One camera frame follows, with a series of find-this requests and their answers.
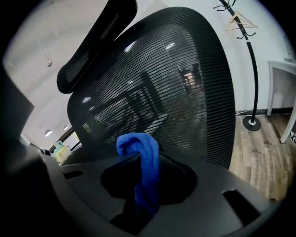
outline chair backrest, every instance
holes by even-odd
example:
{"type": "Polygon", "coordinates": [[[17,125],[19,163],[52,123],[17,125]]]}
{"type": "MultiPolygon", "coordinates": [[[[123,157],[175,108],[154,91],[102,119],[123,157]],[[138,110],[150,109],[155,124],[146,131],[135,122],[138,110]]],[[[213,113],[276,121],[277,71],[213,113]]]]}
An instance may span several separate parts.
{"type": "Polygon", "coordinates": [[[69,120],[88,155],[115,156],[119,135],[146,132],[162,151],[229,168],[234,92],[209,22],[189,8],[166,8],[108,47],[68,102],[69,120]]]}

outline wooden floor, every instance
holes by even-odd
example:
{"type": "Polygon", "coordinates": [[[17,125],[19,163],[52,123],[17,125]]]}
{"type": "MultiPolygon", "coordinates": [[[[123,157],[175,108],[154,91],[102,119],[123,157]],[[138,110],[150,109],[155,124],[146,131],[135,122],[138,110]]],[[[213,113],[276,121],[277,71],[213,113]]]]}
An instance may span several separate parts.
{"type": "Polygon", "coordinates": [[[250,183],[268,199],[282,199],[296,171],[296,146],[288,138],[280,143],[289,115],[257,116],[259,131],[242,125],[243,116],[236,117],[234,149],[229,170],[250,183]]]}

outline ceiling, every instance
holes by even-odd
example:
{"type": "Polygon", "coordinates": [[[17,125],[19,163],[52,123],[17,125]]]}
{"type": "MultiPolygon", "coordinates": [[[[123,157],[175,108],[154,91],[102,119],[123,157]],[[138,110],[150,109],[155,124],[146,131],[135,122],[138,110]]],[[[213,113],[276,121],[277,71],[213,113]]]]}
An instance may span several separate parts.
{"type": "MultiPolygon", "coordinates": [[[[127,27],[165,8],[160,0],[137,1],[138,12],[127,27]]],[[[3,58],[13,82],[35,106],[23,134],[37,146],[49,149],[69,125],[67,103],[56,85],[60,68],[77,50],[107,0],[46,0],[21,25],[3,58]],[[47,67],[48,60],[53,62],[47,67]],[[45,137],[47,129],[53,132],[45,137]]]]}

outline white table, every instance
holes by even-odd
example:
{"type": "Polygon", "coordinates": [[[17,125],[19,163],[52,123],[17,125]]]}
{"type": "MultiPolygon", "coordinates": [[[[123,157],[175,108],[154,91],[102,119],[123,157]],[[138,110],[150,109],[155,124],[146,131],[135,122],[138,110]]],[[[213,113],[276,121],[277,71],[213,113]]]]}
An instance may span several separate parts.
{"type": "MultiPolygon", "coordinates": [[[[276,62],[276,61],[269,61],[269,77],[270,77],[270,89],[269,89],[269,100],[268,100],[268,108],[267,108],[267,115],[271,115],[272,105],[273,105],[273,98],[275,93],[275,88],[273,85],[273,68],[281,69],[283,71],[292,73],[296,75],[296,64],[290,62],[276,62]]],[[[295,103],[294,108],[288,122],[288,125],[281,136],[281,143],[284,143],[289,136],[290,131],[296,121],[296,96],[295,96],[295,103]]]]}

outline black baseboard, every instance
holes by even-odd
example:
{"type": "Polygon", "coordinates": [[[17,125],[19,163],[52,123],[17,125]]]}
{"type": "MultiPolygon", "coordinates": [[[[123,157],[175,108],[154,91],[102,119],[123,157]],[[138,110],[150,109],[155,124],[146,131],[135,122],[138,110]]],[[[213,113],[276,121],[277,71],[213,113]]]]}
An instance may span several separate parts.
{"type": "MultiPolygon", "coordinates": [[[[274,108],[272,109],[271,114],[276,114],[276,113],[292,113],[293,108],[274,108]]],[[[253,113],[253,109],[248,111],[248,112],[244,112],[245,110],[238,110],[236,111],[236,113],[239,113],[237,116],[241,116],[241,115],[252,115],[253,113]]],[[[266,114],[267,113],[267,109],[258,109],[256,111],[256,115],[262,115],[262,114],[266,114]]]]}

